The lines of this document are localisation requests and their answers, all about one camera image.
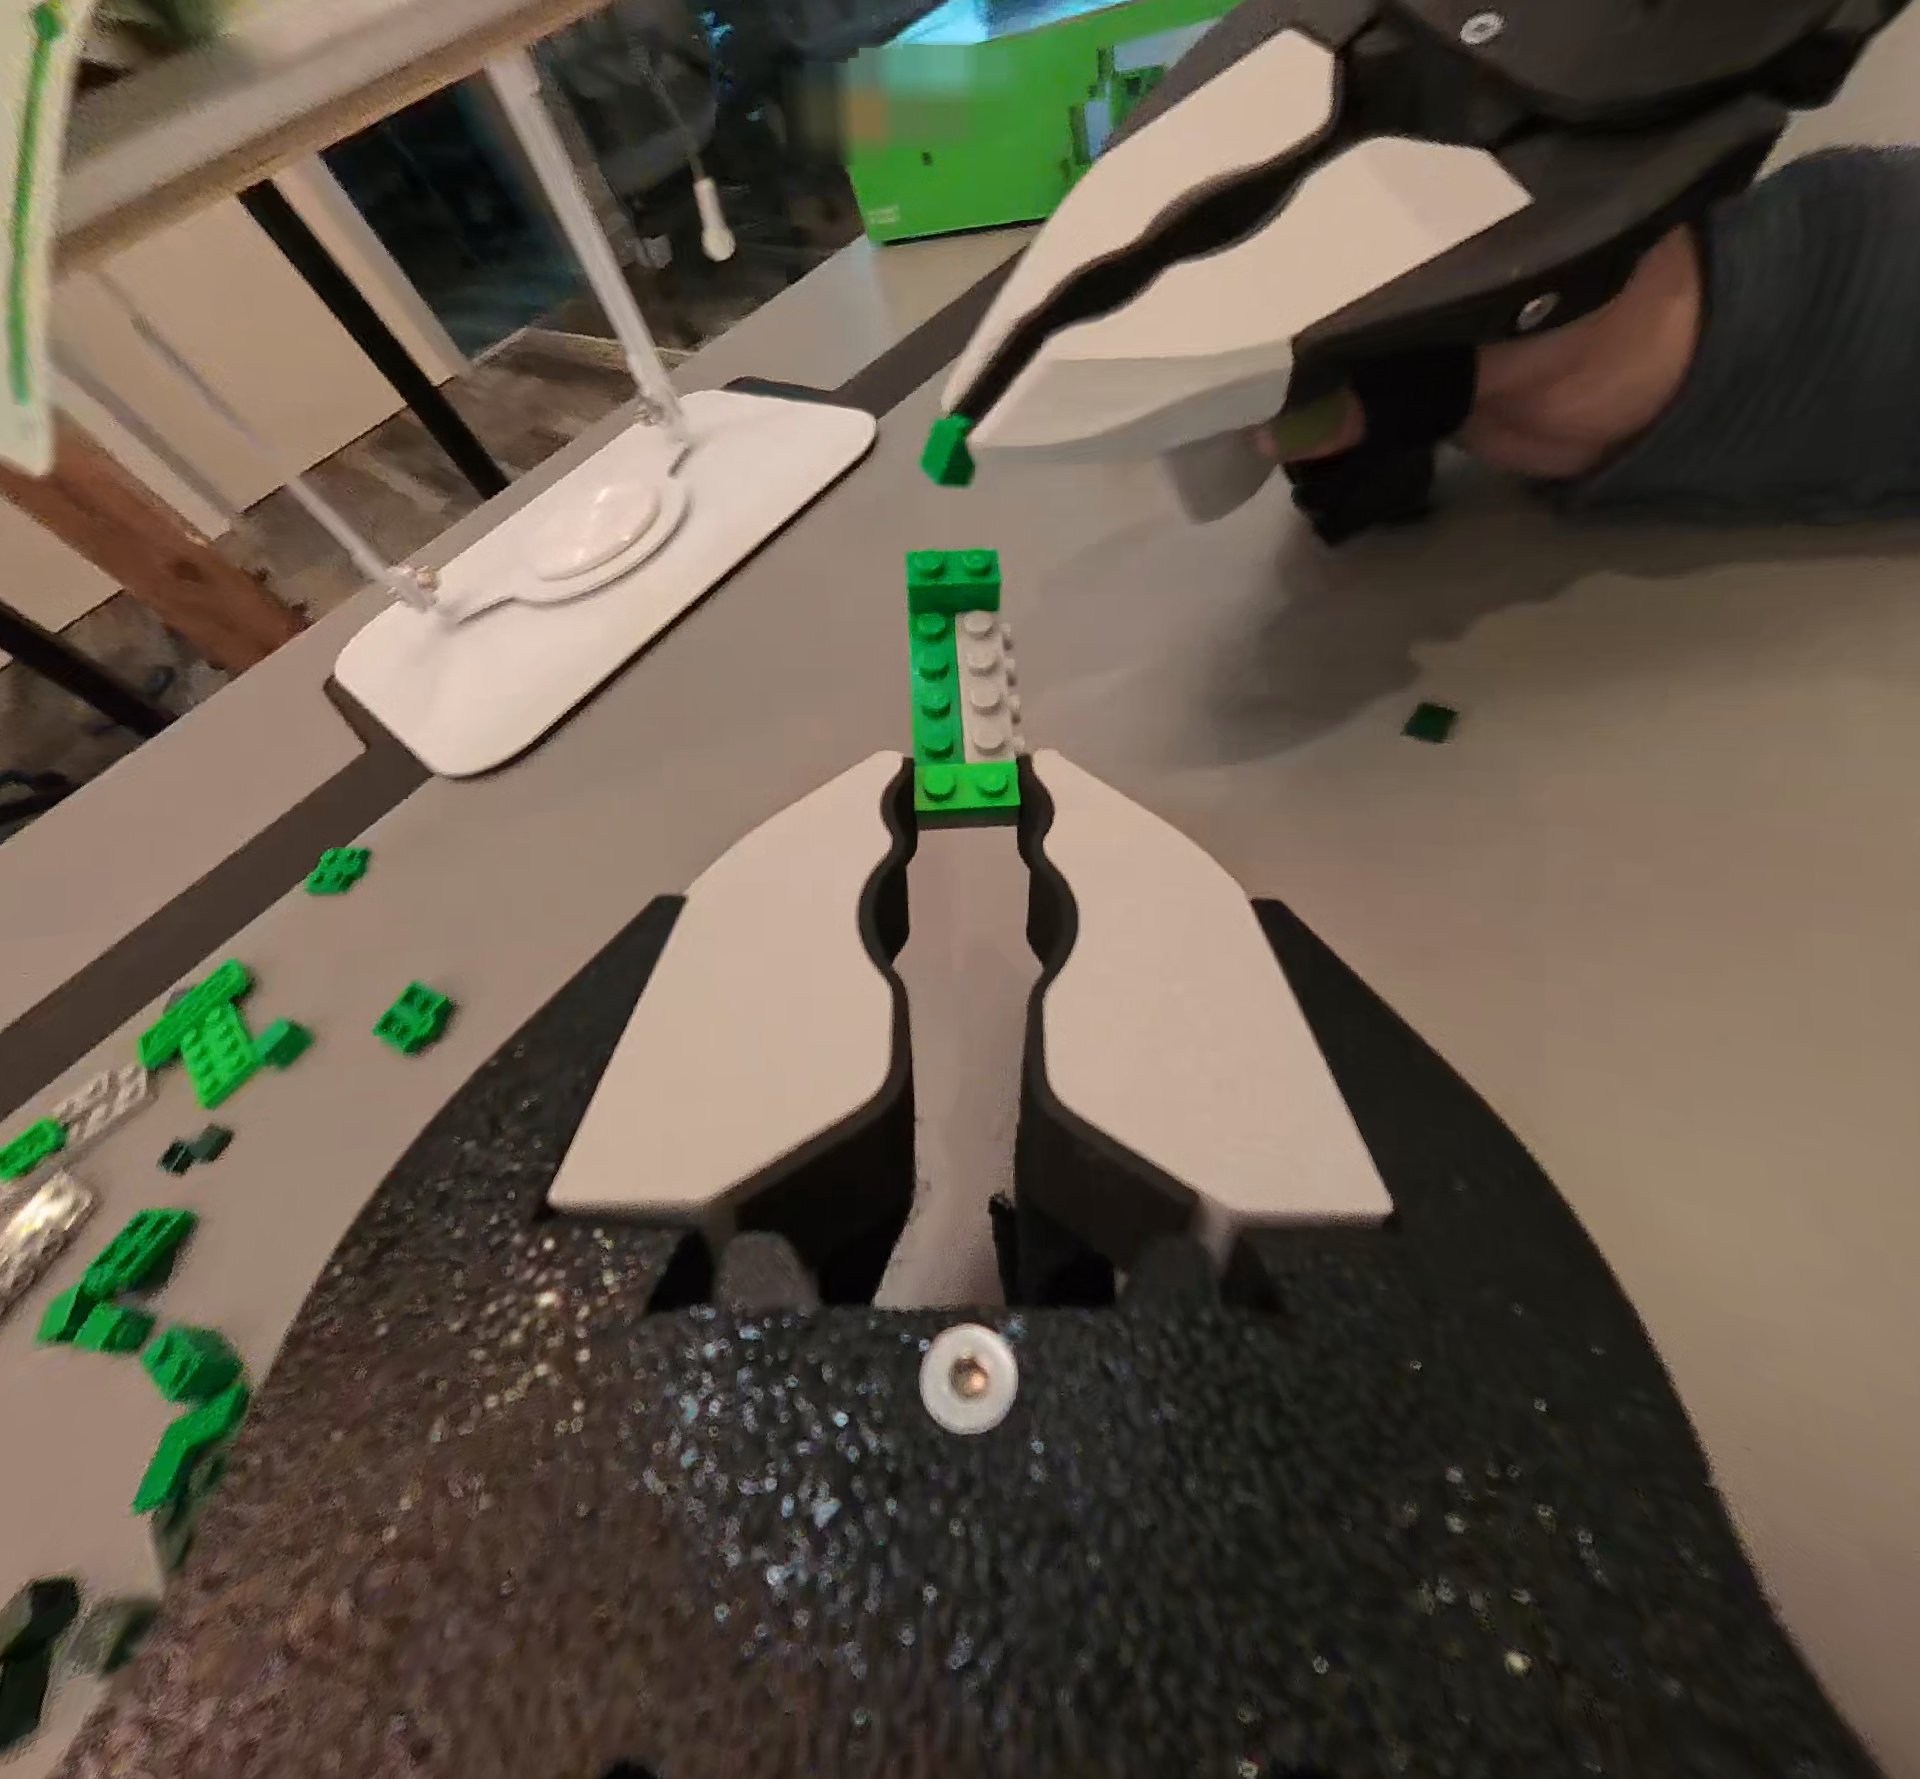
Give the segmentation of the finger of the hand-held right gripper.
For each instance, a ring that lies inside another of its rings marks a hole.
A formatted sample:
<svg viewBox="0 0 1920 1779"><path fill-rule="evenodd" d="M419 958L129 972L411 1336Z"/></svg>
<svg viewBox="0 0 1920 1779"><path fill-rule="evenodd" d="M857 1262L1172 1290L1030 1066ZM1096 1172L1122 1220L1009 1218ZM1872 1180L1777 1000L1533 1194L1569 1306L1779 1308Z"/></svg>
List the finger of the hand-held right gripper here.
<svg viewBox="0 0 1920 1779"><path fill-rule="evenodd" d="M972 333L972 468L1148 462L1212 522L1273 476L1255 432L1308 329L1533 205L1493 155L1367 139L1209 255L1118 247L1115 205L1065 205Z"/></svg>
<svg viewBox="0 0 1920 1779"><path fill-rule="evenodd" d="M1050 341L1255 231L1336 109L1336 53L1289 29L1163 113L1137 113L1021 255L948 377L942 413L993 417Z"/></svg>

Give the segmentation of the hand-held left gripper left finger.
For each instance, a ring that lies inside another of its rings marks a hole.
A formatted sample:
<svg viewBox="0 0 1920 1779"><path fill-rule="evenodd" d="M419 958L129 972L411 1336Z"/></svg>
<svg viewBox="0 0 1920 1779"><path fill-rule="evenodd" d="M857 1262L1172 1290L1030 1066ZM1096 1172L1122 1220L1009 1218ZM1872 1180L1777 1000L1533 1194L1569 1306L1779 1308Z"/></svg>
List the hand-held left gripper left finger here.
<svg viewBox="0 0 1920 1779"><path fill-rule="evenodd" d="M736 1220L877 1100L899 1014L860 902L899 842L903 768L866 756L693 882L551 1182L556 1214Z"/></svg>

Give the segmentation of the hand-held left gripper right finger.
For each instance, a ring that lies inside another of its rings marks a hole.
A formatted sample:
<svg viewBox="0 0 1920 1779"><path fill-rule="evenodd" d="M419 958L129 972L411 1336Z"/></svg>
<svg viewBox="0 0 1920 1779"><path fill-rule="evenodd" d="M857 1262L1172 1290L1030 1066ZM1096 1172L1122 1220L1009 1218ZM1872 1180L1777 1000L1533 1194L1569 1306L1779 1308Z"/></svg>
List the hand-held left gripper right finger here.
<svg viewBox="0 0 1920 1779"><path fill-rule="evenodd" d="M1092 1162L1024 1156L1081 1234L1378 1228L1374 1156L1251 894L1191 836L1063 752L1034 754L1037 1112Z"/></svg>

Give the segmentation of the green and grey brick assembly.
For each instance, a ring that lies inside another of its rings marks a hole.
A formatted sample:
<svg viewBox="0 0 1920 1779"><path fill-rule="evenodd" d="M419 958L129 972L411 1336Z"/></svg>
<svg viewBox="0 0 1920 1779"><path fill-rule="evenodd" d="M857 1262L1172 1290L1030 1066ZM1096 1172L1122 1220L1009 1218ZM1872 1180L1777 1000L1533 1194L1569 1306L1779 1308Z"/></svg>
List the green and grey brick assembly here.
<svg viewBox="0 0 1920 1779"><path fill-rule="evenodd" d="M918 822L1013 828L1029 742L998 550L911 550L904 592Z"/></svg>

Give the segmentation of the person's right forearm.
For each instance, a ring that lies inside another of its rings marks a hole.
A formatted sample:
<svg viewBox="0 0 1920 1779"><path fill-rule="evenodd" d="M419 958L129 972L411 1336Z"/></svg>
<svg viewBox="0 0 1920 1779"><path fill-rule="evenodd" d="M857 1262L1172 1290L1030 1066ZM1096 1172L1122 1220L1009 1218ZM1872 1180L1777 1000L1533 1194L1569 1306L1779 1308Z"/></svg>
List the person's right forearm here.
<svg viewBox="0 0 1920 1779"><path fill-rule="evenodd" d="M1551 504L1657 524L1919 516L1919 151L1826 151L1716 209L1693 365L1630 448Z"/></svg>

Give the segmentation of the grey desk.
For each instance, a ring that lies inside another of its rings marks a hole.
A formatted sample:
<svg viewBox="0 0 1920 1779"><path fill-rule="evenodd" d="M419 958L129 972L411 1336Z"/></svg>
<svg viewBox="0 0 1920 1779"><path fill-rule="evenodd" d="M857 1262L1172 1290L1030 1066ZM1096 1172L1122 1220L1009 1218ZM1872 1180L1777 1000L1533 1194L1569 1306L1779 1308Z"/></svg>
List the grey desk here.
<svg viewBox="0 0 1920 1779"><path fill-rule="evenodd" d="M28 1776L1916 1776L1916 528L1573 524L1467 476L1324 552L1141 474L915 468L1007 237L710 349L872 456L522 762L431 780L319 620L4 848L4 1132L386 852L499 994L293 1332L362 1382ZM935 836L887 1312L650 1314L541 1214L642 910L904 742L900 556L998 544L1034 740L1253 896L1367 1136L1452 1172L1282 1306L1003 1312L1024 866ZM1402 736L1459 710L1443 746Z"/></svg>

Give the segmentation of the person's right hand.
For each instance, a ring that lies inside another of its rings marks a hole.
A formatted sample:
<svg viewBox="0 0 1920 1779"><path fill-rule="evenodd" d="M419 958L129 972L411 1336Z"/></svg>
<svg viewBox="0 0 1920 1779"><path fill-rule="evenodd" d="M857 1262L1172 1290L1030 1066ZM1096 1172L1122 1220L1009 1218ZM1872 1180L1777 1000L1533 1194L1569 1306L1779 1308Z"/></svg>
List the person's right hand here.
<svg viewBox="0 0 1920 1779"><path fill-rule="evenodd" d="M1500 472L1573 482L1638 442L1680 397L1703 343L1698 245L1678 229L1599 311L1479 353L1474 407L1452 444Z"/></svg>

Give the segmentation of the green cardboard box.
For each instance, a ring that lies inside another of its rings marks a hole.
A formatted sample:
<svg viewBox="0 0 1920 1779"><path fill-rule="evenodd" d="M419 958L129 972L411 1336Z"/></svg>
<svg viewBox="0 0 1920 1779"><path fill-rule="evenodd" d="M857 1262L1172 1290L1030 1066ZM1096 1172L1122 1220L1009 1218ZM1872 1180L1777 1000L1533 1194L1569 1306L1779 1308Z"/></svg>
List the green cardboard box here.
<svg viewBox="0 0 1920 1779"><path fill-rule="evenodd" d="M1044 223L1245 0L944 0L845 69L846 173L880 247Z"/></svg>

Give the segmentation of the white stand base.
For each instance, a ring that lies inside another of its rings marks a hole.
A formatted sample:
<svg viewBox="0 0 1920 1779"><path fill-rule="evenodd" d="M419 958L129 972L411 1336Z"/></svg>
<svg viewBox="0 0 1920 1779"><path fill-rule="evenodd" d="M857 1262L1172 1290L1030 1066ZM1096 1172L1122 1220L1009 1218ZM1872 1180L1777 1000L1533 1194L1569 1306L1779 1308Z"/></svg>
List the white stand base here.
<svg viewBox="0 0 1920 1779"><path fill-rule="evenodd" d="M54 281L272 183L482 75L588 277L637 421L429 578L308 482L303 510L388 598L334 680L438 778L493 772L638 658L874 446L868 415L675 393L533 47L616 0L4 0L4 496L92 498L54 359Z"/></svg>

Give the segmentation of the scattered green toy bricks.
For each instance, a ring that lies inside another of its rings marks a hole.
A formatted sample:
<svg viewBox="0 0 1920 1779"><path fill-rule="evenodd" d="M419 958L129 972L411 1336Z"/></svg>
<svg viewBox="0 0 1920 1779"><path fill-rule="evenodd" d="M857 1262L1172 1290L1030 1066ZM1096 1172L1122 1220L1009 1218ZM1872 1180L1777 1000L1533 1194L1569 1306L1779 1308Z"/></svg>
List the scattered green toy bricks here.
<svg viewBox="0 0 1920 1779"><path fill-rule="evenodd" d="M297 1376L294 1322L429 1088L451 1090L490 968L431 882L373 852L356 890L274 906L28 1104L153 1072L127 1126L4 1186L64 1170L99 1196L4 1318L4 1776L53 1766L259 1472L307 1508L353 1448L366 1384Z"/></svg>

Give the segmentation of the grey toy plate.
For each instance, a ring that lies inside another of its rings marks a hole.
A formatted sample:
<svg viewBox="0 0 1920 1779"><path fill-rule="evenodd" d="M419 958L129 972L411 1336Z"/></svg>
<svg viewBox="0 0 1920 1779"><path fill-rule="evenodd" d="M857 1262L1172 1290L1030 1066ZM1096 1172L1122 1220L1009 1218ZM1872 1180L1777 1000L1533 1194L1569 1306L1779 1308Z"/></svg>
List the grey toy plate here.
<svg viewBox="0 0 1920 1779"><path fill-rule="evenodd" d="M81 1150L115 1134L136 1118L153 1100L153 1072L141 1064L127 1064L99 1072L77 1092L53 1108L51 1118L61 1124L61 1138L68 1150Z"/></svg>
<svg viewBox="0 0 1920 1779"><path fill-rule="evenodd" d="M99 1196L81 1178L56 1170L4 1202L3 1318L9 1318L81 1236Z"/></svg>

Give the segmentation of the table with black legs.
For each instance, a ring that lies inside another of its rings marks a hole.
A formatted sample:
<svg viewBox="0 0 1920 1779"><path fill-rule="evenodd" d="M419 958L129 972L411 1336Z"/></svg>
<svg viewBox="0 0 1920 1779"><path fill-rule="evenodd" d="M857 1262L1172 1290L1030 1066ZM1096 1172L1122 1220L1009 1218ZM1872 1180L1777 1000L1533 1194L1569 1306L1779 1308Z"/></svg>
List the table with black legs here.
<svg viewBox="0 0 1920 1779"><path fill-rule="evenodd" d="M319 159L97 245L53 293L59 464L4 468L4 604L64 634L124 594L228 676L313 614L265 504L467 359Z"/></svg>

